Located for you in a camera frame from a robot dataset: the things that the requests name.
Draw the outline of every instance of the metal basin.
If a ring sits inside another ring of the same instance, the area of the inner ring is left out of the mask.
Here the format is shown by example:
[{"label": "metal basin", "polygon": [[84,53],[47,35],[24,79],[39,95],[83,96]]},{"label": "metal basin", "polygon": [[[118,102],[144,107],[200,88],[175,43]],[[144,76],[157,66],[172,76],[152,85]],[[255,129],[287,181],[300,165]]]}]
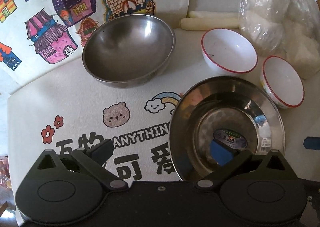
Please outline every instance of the metal basin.
[{"label": "metal basin", "polygon": [[257,155],[270,149],[284,154],[284,126],[277,107],[264,91],[236,77],[213,77],[196,84],[175,108],[169,147],[182,180],[198,181],[220,167],[211,156],[214,138]]},{"label": "metal basin", "polygon": [[82,60],[94,78],[125,88],[160,74],[175,46],[173,30],[151,15],[124,15],[103,24],[85,44]]}]

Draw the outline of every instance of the pink house drawing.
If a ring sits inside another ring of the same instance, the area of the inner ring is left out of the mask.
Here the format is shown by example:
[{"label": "pink house drawing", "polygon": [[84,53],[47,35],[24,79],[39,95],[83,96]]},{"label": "pink house drawing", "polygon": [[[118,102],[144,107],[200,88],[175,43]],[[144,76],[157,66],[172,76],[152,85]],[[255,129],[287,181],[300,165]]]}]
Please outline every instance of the pink house drawing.
[{"label": "pink house drawing", "polygon": [[96,12],[96,0],[52,0],[52,4],[68,27]]},{"label": "pink house drawing", "polygon": [[70,56],[78,45],[65,25],[56,23],[52,15],[41,10],[26,23],[28,39],[34,43],[36,53],[50,64]]}]

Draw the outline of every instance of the orange house drawing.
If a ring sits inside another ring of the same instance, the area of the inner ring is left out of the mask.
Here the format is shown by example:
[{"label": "orange house drawing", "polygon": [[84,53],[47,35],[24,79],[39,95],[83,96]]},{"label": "orange house drawing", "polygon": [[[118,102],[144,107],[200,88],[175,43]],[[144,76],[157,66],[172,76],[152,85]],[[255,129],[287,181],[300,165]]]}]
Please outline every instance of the orange house drawing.
[{"label": "orange house drawing", "polygon": [[81,45],[84,46],[89,37],[92,35],[94,31],[97,30],[98,26],[98,21],[94,21],[92,18],[87,17],[85,18],[81,24],[80,28],[77,31],[77,34],[81,36]]},{"label": "orange house drawing", "polygon": [[7,19],[13,11],[17,9],[13,0],[0,0],[0,21],[1,23]]}]

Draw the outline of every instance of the rainbow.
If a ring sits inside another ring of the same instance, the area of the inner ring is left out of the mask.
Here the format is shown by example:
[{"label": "rainbow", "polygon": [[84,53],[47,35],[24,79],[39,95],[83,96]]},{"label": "rainbow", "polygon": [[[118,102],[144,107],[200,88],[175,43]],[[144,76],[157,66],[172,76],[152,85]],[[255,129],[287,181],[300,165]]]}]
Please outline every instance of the rainbow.
[{"label": "rainbow", "polygon": [[160,99],[163,104],[171,103],[174,106],[177,106],[181,97],[175,92],[166,91],[166,92],[159,93],[158,95],[152,98],[152,100],[155,100],[155,99]]}]

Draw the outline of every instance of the yellow house drawing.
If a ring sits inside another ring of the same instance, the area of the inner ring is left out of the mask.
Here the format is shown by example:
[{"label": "yellow house drawing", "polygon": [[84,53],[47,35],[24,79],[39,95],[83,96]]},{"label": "yellow house drawing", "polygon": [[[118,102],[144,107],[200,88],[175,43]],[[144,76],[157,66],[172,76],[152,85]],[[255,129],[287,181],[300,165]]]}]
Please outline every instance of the yellow house drawing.
[{"label": "yellow house drawing", "polygon": [[7,19],[13,11],[17,9],[13,0],[0,0],[0,21],[1,23]]}]

